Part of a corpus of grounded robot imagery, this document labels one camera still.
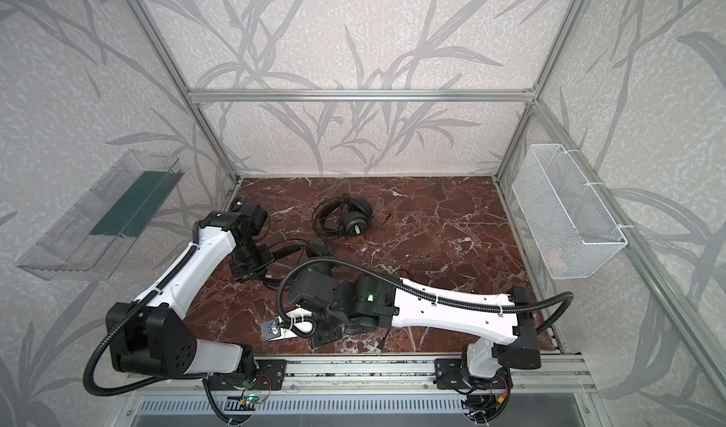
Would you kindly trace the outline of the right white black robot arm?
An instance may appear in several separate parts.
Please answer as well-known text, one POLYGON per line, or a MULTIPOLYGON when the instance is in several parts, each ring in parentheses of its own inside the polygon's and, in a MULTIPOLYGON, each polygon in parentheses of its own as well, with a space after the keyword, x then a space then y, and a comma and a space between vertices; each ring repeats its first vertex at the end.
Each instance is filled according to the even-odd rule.
POLYGON ((542 366, 533 315, 521 310, 531 302, 524 287, 472 295, 408 279, 388 283, 370 274, 342 281, 328 270, 308 268, 292 280, 289 301, 295 308, 281 321, 287 330, 311 334, 317 346, 380 328, 425 327, 476 336, 462 352, 461 373, 468 380, 491 380, 503 368, 542 366))

